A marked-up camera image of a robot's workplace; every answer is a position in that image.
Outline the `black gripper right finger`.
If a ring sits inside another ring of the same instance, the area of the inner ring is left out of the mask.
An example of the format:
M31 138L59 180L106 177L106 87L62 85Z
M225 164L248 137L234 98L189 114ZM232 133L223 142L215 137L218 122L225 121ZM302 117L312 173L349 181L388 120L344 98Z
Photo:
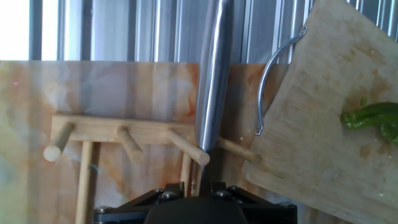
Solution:
M212 182L210 195L237 205L248 223L297 224L297 206L290 202L271 203L235 185Z

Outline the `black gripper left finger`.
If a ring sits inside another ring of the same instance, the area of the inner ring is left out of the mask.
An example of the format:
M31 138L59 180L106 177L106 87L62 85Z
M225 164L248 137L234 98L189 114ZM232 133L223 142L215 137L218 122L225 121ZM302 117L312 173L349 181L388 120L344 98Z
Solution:
M160 203L185 197L184 183L166 184L119 207L100 206L93 211L93 223L144 223L150 210Z

